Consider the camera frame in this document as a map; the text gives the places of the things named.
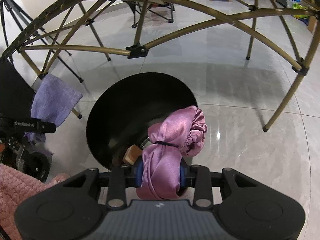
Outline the purple fabric pouch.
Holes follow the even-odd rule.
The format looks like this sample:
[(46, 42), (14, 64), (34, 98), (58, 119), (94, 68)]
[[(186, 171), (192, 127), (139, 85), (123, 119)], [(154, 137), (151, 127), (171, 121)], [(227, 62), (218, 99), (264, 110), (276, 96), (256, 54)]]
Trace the purple fabric pouch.
[(47, 74), (38, 88), (31, 117), (41, 121), (40, 131), (26, 133), (29, 142), (45, 142), (47, 133), (55, 133), (82, 98), (82, 94), (60, 78)]

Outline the pink fluffy sleeve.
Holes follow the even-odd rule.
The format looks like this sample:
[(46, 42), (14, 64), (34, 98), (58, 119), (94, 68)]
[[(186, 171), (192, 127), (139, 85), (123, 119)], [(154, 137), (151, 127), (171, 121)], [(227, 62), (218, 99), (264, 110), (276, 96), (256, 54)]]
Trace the pink fluffy sleeve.
[(1, 165), (1, 227), (11, 239), (21, 239), (14, 223), (16, 208), (26, 199), (69, 177), (69, 175), (61, 173), (55, 176), (50, 183), (45, 184), (7, 165)]

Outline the pink satin bonnet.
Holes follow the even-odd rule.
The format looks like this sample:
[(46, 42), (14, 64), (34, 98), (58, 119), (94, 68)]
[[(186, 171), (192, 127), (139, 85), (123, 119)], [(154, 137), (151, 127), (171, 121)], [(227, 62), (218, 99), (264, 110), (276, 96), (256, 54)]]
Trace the pink satin bonnet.
[(176, 110), (163, 122), (150, 126), (151, 145), (142, 152), (142, 183), (136, 189), (137, 196), (144, 200), (167, 200), (183, 195), (181, 160), (201, 152), (206, 132), (204, 113), (196, 106)]

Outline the black folding chair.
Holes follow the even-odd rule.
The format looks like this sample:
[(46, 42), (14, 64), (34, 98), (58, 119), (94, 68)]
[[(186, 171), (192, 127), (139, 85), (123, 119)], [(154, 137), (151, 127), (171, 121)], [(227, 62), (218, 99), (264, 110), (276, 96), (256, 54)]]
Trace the black folding chair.
[[(133, 25), (132, 28), (136, 28), (138, 26), (139, 20), (136, 19), (136, 14), (141, 14), (143, 8), (143, 1), (142, 0), (122, 0), (125, 2), (133, 13)], [(167, 18), (153, 10), (153, 8), (167, 8), (170, 10), (170, 18)], [(146, 13), (151, 12), (152, 14), (159, 16), (165, 19), (168, 23), (174, 22), (173, 12), (175, 11), (175, 7), (173, 3), (168, 2), (148, 2), (148, 6), (146, 7)]]

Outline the black round trash bin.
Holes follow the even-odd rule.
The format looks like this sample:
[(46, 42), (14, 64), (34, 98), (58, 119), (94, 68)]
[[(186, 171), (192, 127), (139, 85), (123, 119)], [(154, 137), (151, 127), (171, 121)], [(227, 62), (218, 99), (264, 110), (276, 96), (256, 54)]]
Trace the black round trash bin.
[(197, 101), (190, 88), (164, 73), (139, 73), (109, 87), (94, 104), (86, 126), (90, 152), (104, 168), (123, 163), (127, 149), (141, 146), (148, 128)]

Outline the orange layered sponge block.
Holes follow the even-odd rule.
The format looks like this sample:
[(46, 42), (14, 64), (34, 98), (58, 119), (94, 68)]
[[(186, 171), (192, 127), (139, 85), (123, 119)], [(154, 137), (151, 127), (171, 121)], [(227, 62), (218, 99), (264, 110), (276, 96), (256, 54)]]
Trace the orange layered sponge block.
[(129, 165), (134, 165), (141, 154), (142, 150), (138, 146), (132, 145), (127, 149), (123, 157), (123, 162)]

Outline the black suitcase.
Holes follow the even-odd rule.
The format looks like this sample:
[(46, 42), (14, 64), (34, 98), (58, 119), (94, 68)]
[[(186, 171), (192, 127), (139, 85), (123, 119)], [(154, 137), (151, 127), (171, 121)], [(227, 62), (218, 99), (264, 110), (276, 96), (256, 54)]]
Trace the black suitcase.
[(41, 182), (47, 180), (50, 162), (25, 137), (54, 133), (54, 123), (32, 118), (35, 93), (8, 60), (1, 60), (1, 164)]

